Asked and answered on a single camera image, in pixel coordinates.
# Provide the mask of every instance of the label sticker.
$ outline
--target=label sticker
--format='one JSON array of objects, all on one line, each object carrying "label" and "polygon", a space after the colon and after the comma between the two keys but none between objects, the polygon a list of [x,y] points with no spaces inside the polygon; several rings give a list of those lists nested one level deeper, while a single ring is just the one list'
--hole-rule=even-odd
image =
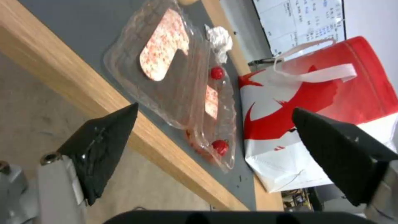
[{"label": "label sticker", "polygon": [[163,80],[177,49],[188,55],[189,37],[181,16],[167,9],[140,54],[142,70],[154,81]]},{"label": "label sticker", "polygon": [[219,96],[216,90],[210,86],[206,87],[205,111],[212,118],[217,120],[217,110],[219,108]]}]

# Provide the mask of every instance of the black object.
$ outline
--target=black object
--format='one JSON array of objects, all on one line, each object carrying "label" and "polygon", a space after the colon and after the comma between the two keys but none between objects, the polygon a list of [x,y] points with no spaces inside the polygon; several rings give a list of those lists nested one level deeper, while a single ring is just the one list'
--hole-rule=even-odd
[{"label": "black object", "polygon": [[354,124],[296,108],[293,122],[314,160],[355,206],[369,203],[398,155]]},{"label": "black object", "polygon": [[84,123],[58,152],[72,159],[89,205],[101,197],[130,136],[138,104]]},{"label": "black object", "polygon": [[117,215],[105,224],[374,224],[362,217],[342,212],[178,212],[130,211]]}]

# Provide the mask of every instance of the crumpled tissue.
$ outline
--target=crumpled tissue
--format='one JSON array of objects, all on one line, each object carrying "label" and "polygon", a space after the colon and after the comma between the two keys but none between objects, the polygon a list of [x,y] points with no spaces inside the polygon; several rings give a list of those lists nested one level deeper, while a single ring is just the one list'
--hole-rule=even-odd
[{"label": "crumpled tissue", "polygon": [[206,38],[210,41],[211,48],[216,54],[216,60],[218,63],[226,63],[228,56],[227,51],[232,49],[232,38],[228,31],[221,26],[210,28],[205,25]]}]

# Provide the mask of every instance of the metal bolt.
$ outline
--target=metal bolt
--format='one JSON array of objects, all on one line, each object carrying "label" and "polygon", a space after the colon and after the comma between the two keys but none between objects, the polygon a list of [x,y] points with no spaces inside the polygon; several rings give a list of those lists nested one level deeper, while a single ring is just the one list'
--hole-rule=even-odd
[{"label": "metal bolt", "polygon": [[0,173],[8,175],[10,172],[10,165],[6,161],[0,160]]},{"label": "metal bolt", "polygon": [[62,156],[59,152],[50,152],[41,157],[40,164],[44,166],[60,159],[62,159]]}]

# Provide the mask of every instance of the wall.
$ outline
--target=wall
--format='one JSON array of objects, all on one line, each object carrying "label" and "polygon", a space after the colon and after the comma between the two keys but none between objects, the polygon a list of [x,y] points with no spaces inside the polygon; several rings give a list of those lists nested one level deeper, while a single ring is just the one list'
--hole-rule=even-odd
[{"label": "wall", "polygon": [[236,31],[235,36],[246,60],[250,62],[272,57],[253,2],[220,0],[220,3],[232,28]]}]

